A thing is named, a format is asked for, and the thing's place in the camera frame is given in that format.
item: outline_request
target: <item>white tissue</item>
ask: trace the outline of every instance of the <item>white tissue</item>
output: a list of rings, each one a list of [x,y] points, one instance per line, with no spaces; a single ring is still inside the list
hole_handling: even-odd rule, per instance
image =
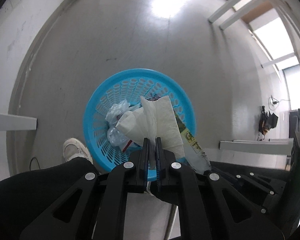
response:
[[[161,137],[162,148],[174,152],[177,159],[185,156],[183,142],[169,96],[157,101],[148,101],[140,97],[142,107],[127,111],[118,121],[116,127],[130,140],[138,145],[149,138],[153,145]]]

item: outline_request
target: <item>wooden panel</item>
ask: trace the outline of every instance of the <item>wooden panel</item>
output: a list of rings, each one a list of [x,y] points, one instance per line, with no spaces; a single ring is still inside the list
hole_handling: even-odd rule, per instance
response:
[[[254,9],[252,9],[246,15],[242,16],[241,19],[248,24],[249,22],[263,15],[267,11],[271,10],[272,8],[273,8],[272,4],[270,3],[270,1],[267,0],[261,3],[260,5],[258,5],[257,7],[255,7]]]

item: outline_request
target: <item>black equipment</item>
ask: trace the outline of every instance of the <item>black equipment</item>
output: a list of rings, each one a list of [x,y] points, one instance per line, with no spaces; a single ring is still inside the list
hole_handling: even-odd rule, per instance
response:
[[[20,240],[122,239],[127,194],[146,190],[149,144],[145,138],[142,150],[110,173],[87,173],[28,225]],[[196,174],[163,150],[160,138],[155,157],[157,181],[151,188],[161,200],[178,205],[177,239],[284,240],[300,217],[300,134],[285,179],[217,167]],[[289,239],[300,239],[300,226]]]

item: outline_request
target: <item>person's leg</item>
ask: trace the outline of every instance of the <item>person's leg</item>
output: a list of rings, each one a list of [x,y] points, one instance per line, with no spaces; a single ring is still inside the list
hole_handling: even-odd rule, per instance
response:
[[[0,181],[1,239],[19,239],[22,230],[78,179],[87,172],[98,174],[88,150],[78,140],[70,140],[63,149],[68,162]]]

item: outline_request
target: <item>gray floor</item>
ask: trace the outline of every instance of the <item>gray floor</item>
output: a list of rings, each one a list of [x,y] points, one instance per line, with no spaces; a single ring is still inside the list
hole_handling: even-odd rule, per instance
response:
[[[19,171],[29,169],[32,156],[41,168],[62,163],[65,139],[84,141],[82,116],[93,91],[129,68],[158,70],[183,87],[194,106],[202,147],[255,139],[263,101],[258,68],[266,57],[256,55],[258,47],[243,22],[224,33],[208,23],[225,0],[181,1],[77,0],[62,13],[36,55],[21,99],[19,114],[37,117],[39,126],[36,133],[17,133]],[[170,3],[174,8],[165,10]],[[128,201],[136,211],[144,201],[152,208],[146,220],[142,213],[133,221],[127,215],[125,239],[162,239],[157,236],[166,216],[158,214],[169,205],[144,198]],[[154,219],[143,233],[150,226],[145,221]]]

